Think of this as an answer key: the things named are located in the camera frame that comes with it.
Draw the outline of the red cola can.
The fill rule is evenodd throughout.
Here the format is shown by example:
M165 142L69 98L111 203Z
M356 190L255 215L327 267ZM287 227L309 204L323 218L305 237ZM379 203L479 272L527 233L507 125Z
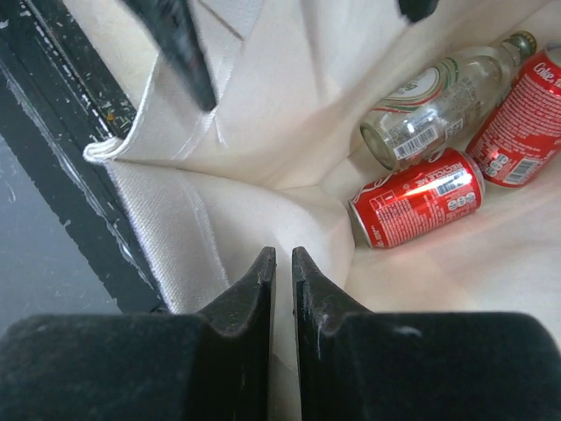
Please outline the red cola can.
M520 188L559 151L560 41L555 39L523 64L466 152L487 181Z

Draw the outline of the clear bottle green cap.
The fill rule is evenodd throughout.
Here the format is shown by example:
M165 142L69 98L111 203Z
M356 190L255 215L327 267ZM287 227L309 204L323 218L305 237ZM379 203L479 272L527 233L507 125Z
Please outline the clear bottle green cap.
M377 102L359 122L362 139L390 171L417 164L477 126L536 47L534 35L519 31L443 58Z

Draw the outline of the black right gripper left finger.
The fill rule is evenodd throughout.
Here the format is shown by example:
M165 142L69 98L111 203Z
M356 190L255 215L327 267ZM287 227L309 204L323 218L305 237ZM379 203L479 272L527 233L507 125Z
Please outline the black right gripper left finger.
M263 420L276 254L198 312L43 315L1 340L4 420Z

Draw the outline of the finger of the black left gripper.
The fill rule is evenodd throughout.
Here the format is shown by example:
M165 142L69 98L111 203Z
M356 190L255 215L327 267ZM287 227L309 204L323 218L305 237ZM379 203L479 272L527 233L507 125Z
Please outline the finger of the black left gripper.
M124 0L139 19L201 111L217 106L214 83L188 2Z
M437 6L438 0L398 0L399 10L409 23L418 23L431 16Z

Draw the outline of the cream canvas tote bag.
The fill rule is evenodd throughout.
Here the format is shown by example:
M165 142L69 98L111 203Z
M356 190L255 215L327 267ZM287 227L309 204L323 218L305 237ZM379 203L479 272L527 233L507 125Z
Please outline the cream canvas tote bag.
M523 311L560 325L560 165L406 245L372 251L347 201L383 170L355 131L367 108L446 53L526 29L560 34L557 1L442 1L410 24L394 1L195 1L217 84L203 113L156 60L105 167L173 313L201 309L264 246L277 251L278 329L291 328L302 246L371 310Z

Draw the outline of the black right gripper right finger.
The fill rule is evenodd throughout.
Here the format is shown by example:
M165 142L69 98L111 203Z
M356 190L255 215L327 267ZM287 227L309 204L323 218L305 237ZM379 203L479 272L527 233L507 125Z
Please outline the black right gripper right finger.
M560 351L516 312L374 312L292 252L305 420L557 420Z

